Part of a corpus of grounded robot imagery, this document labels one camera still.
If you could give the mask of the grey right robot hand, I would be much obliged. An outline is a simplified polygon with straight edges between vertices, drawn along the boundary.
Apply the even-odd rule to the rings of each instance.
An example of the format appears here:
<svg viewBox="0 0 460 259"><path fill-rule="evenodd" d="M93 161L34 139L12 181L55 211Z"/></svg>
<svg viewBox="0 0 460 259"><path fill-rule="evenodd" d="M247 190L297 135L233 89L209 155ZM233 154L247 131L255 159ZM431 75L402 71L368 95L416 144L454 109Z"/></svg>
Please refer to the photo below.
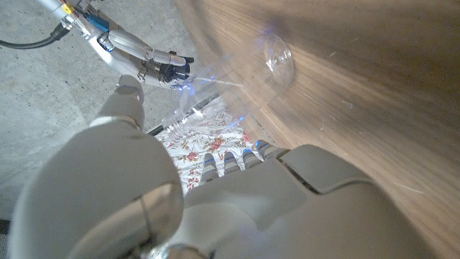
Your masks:
<svg viewBox="0 0 460 259"><path fill-rule="evenodd" d="M141 83L177 89L190 75L192 57L150 47L122 29L99 32L88 43L109 67Z"/></svg>

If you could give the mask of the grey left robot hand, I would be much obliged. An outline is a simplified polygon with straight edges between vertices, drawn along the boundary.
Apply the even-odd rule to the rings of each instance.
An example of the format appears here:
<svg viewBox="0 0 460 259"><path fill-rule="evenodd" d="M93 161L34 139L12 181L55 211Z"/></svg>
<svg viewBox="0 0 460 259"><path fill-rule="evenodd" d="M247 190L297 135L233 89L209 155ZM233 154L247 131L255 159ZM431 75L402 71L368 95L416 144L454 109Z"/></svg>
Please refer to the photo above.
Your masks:
<svg viewBox="0 0 460 259"><path fill-rule="evenodd" d="M21 192L10 258L434 258L389 196L313 145L257 142L244 170L182 189L165 147L143 133L143 90L121 76L85 130Z"/></svg>

